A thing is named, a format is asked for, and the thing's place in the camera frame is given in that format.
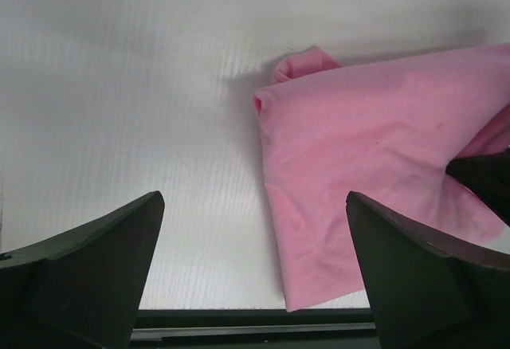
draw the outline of cloth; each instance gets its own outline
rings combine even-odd
[[[289,311],[363,289],[350,190],[475,244],[503,231],[445,168],[510,144],[510,44],[349,67],[314,48],[273,83],[254,100]]]

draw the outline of pink cloth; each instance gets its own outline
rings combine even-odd
[[[350,190],[475,244],[504,228],[445,167],[510,143],[510,44],[339,67],[295,54],[255,93],[289,311],[363,289]]]

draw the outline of white surface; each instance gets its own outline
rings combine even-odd
[[[509,20],[510,0],[0,0],[2,250],[159,189],[141,308],[283,308],[251,100],[274,62],[508,41]]]

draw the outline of wrinkled pink fabric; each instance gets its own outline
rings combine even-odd
[[[475,244],[503,231],[445,167],[510,143],[510,44],[342,68],[315,48],[273,83],[255,105],[289,311],[363,289],[350,190]]]

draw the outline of folded fabric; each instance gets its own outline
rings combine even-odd
[[[340,67],[285,58],[255,93],[289,311],[363,289],[345,199],[359,191],[466,241],[504,223],[445,175],[510,143],[510,44]]]

